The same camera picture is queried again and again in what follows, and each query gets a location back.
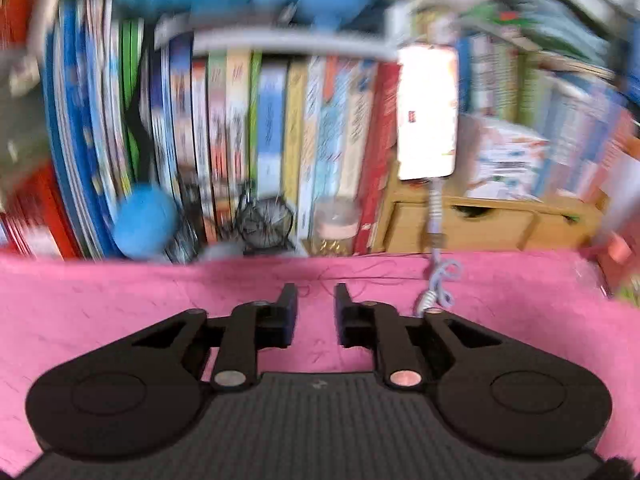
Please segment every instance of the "row of books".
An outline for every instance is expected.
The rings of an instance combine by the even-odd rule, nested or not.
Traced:
[[[286,197],[300,239],[318,197],[357,200],[354,246],[367,251],[392,142],[396,63],[246,48],[194,54],[189,33],[142,56],[142,39],[143,23],[117,21],[112,0],[77,0],[61,5],[47,40],[52,157],[84,256],[120,255],[111,235],[118,204],[145,171],[145,146],[123,119],[138,80],[151,179],[184,208],[194,202],[184,183],[196,182],[208,243],[250,179],[258,197]]]
[[[487,34],[465,41],[460,55],[468,56],[468,111],[526,126],[546,143],[532,197],[593,201],[610,164],[607,153],[618,144],[622,95],[594,75],[546,70],[537,53]]]

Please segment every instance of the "orange object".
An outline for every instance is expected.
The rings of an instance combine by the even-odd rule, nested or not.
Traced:
[[[81,256],[49,161],[20,184],[0,215],[0,251],[25,256]]]
[[[0,0],[0,49],[23,46],[34,0]]]

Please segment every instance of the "wheel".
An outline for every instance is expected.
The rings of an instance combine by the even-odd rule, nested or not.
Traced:
[[[261,198],[239,212],[238,232],[252,249],[283,245],[293,227],[293,212],[282,197]]]

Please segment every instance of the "metal screw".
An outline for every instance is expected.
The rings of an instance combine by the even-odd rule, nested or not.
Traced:
[[[404,386],[409,388],[416,386],[422,381],[422,376],[413,370],[398,370],[389,376],[389,380],[396,386]]]
[[[219,386],[233,387],[240,386],[246,381],[246,376],[238,370],[225,370],[224,372],[218,372],[213,380]]]

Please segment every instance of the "yellow book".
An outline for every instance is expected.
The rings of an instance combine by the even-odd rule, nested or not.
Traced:
[[[294,61],[287,74],[287,111],[284,151],[282,154],[282,189],[294,209],[298,203],[300,183],[300,149],[305,117],[306,61]]]

